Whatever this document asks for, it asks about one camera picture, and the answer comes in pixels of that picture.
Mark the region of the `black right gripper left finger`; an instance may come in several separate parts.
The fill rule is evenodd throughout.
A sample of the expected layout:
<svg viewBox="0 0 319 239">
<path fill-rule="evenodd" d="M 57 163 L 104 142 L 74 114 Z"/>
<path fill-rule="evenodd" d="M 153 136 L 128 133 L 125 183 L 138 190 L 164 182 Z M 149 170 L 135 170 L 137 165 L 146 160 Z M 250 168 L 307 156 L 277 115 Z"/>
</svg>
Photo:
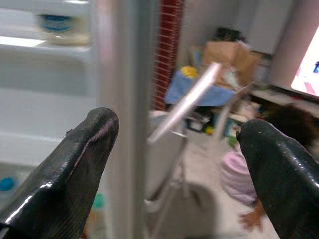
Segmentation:
<svg viewBox="0 0 319 239">
<path fill-rule="evenodd" d="M 89 111 L 0 206 L 0 239 L 80 239 L 118 131 L 114 111 Z"/>
</svg>

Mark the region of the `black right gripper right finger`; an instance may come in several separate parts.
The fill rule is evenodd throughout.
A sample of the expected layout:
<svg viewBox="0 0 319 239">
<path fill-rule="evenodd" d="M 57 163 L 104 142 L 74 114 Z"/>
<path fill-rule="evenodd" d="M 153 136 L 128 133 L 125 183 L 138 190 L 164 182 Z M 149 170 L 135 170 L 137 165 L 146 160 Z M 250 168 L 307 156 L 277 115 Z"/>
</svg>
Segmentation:
<svg viewBox="0 0 319 239">
<path fill-rule="evenodd" d="M 319 239 L 319 161 L 265 120 L 242 123 L 237 139 L 280 239 Z"/>
</svg>

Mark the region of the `silver fridge door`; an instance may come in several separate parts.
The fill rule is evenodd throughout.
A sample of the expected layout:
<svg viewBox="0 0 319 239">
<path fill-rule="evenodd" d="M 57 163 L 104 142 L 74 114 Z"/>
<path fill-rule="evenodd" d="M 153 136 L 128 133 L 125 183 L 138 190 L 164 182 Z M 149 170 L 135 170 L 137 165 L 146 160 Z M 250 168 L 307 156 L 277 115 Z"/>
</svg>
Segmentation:
<svg viewBox="0 0 319 239">
<path fill-rule="evenodd" d="M 145 239 L 158 7 L 157 0 L 0 0 L 0 177 L 16 176 L 17 190 L 89 111 L 118 116 L 97 191 L 105 205 L 91 208 L 83 231 L 90 237 Z M 40 14 L 86 17 L 90 43 L 49 43 Z"/>
</svg>

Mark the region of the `child in pale shirt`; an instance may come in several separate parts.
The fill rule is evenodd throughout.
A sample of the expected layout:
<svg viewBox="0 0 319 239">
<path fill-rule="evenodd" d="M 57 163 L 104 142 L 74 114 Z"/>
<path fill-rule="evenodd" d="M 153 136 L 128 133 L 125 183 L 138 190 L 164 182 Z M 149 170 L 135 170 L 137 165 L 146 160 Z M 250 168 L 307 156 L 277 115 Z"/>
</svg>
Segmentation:
<svg viewBox="0 0 319 239">
<path fill-rule="evenodd" d="M 278 107 L 265 120 L 297 140 L 307 150 L 311 150 L 318 136 L 315 117 L 291 104 Z M 248 231 L 257 228 L 262 232 L 262 219 L 266 213 L 256 194 L 246 159 L 238 143 L 222 160 L 221 184 L 231 198 L 253 208 L 253 211 L 239 215 L 243 228 Z"/>
</svg>

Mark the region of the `bottle with green cap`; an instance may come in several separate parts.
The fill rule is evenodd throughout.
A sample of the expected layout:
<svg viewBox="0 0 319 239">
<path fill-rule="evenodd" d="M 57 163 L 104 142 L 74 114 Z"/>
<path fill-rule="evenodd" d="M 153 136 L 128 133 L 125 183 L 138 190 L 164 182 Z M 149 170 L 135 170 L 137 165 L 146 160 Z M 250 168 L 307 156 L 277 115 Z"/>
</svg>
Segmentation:
<svg viewBox="0 0 319 239">
<path fill-rule="evenodd" d="M 102 193 L 97 193 L 92 205 L 92 208 L 94 210 L 101 210 L 104 208 L 105 205 L 105 199 L 104 199 L 104 194 Z"/>
</svg>

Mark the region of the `bottle with blue cap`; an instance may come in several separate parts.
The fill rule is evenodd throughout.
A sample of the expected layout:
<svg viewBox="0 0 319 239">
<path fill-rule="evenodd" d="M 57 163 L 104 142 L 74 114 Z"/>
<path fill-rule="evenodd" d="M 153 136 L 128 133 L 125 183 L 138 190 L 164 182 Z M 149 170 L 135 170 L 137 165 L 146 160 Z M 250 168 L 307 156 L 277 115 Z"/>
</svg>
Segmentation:
<svg viewBox="0 0 319 239">
<path fill-rule="evenodd" d="M 17 177 L 4 176 L 0 177 L 0 200 L 9 198 L 16 190 Z"/>
</svg>

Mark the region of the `white television stand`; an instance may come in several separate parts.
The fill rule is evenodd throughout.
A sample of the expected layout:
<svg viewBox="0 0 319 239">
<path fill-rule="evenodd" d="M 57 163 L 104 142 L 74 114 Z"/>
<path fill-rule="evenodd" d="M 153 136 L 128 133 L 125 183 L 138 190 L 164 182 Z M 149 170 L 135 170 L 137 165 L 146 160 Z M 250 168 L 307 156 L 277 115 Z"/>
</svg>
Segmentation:
<svg viewBox="0 0 319 239">
<path fill-rule="evenodd" d="M 277 87 L 266 89 L 252 89 L 251 95 L 277 105 L 294 104 L 297 107 L 310 112 L 319 119 L 319 98 L 314 98 L 297 92 L 284 90 Z"/>
</svg>

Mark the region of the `television screen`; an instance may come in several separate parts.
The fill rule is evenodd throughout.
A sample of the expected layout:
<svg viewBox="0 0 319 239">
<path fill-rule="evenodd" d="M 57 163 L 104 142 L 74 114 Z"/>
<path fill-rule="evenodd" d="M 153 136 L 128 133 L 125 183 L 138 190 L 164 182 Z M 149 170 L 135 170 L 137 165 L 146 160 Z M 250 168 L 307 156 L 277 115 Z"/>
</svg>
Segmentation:
<svg viewBox="0 0 319 239">
<path fill-rule="evenodd" d="M 319 27 L 306 50 L 291 87 L 296 91 L 319 97 Z"/>
</svg>

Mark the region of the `grey folding chair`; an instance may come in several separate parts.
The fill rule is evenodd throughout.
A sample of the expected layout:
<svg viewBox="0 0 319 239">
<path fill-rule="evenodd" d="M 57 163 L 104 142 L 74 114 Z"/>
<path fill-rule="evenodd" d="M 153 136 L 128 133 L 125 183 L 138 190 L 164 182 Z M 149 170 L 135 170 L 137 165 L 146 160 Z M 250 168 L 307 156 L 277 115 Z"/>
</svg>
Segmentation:
<svg viewBox="0 0 319 239">
<path fill-rule="evenodd" d="M 177 192 L 182 192 L 186 199 L 196 197 L 185 180 L 183 154 L 188 137 L 183 120 L 214 85 L 220 70 L 221 64 L 212 63 L 169 113 L 151 115 L 151 122 L 162 120 L 147 138 L 144 207 L 146 213 L 157 213 L 158 217 L 151 229 L 144 225 L 145 239 L 158 239 Z"/>
</svg>

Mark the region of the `brown paper bag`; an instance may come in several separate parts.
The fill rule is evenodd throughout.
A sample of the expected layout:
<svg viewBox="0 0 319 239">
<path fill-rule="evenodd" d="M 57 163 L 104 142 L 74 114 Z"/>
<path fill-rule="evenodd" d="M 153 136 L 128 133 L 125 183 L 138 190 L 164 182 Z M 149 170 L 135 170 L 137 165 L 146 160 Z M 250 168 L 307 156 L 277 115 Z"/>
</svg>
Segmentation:
<svg viewBox="0 0 319 239">
<path fill-rule="evenodd" d="M 216 80 L 216 85 L 228 89 L 236 89 L 226 81 L 226 74 L 234 71 L 239 87 L 248 85 L 261 62 L 261 54 L 253 52 L 247 45 L 235 41 L 209 41 L 203 54 L 203 65 L 213 62 L 221 63 L 222 70 Z"/>
</svg>

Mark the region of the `yellow toy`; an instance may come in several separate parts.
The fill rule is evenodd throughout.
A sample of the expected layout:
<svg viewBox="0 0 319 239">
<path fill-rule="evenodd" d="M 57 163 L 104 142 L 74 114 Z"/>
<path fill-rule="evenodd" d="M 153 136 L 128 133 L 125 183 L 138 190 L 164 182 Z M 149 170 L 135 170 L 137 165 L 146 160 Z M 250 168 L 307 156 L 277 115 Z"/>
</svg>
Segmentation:
<svg viewBox="0 0 319 239">
<path fill-rule="evenodd" d="M 198 70 L 190 65 L 183 66 L 180 69 L 181 73 L 189 78 L 197 78 L 198 77 Z"/>
</svg>

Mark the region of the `white jar blue label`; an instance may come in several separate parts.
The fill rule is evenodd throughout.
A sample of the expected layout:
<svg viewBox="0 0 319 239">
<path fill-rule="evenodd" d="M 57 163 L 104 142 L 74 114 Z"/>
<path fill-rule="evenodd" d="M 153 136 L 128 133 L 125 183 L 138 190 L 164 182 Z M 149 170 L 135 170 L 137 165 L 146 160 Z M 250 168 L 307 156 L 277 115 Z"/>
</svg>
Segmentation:
<svg viewBox="0 0 319 239">
<path fill-rule="evenodd" d="M 90 22 L 86 17 L 40 14 L 36 22 L 42 37 L 55 45 L 90 43 Z"/>
</svg>

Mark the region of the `red brick pillar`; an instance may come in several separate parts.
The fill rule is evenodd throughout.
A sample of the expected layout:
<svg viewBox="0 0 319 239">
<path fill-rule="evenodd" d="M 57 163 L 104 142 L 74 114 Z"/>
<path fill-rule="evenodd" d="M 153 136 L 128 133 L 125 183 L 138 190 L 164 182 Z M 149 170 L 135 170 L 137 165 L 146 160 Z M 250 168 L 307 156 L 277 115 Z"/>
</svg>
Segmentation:
<svg viewBox="0 0 319 239">
<path fill-rule="evenodd" d="M 153 75 L 152 109 L 165 110 L 165 94 L 175 71 L 185 0 L 160 0 Z"/>
</svg>

